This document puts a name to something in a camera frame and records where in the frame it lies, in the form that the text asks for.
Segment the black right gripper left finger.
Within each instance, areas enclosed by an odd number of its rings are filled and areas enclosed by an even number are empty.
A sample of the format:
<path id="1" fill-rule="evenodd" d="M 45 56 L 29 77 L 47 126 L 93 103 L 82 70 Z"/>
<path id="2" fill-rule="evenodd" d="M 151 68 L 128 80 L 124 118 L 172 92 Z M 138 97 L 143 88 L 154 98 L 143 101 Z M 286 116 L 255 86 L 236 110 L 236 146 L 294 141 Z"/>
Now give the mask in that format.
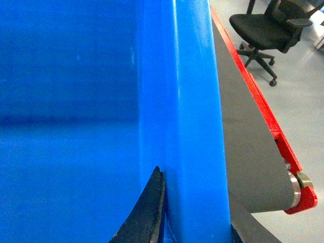
<path id="1" fill-rule="evenodd" d="M 156 166 L 132 211 L 110 242 L 163 242 L 166 184 Z"/>

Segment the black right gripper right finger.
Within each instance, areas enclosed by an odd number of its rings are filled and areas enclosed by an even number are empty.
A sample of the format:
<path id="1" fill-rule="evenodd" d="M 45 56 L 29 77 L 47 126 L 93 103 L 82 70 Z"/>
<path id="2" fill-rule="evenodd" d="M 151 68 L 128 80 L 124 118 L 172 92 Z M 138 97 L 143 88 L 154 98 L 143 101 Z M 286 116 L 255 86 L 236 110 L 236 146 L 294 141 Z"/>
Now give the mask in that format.
<path id="1" fill-rule="evenodd" d="M 230 201 L 232 242 L 280 243 L 281 241 L 259 223 L 241 204 Z"/>

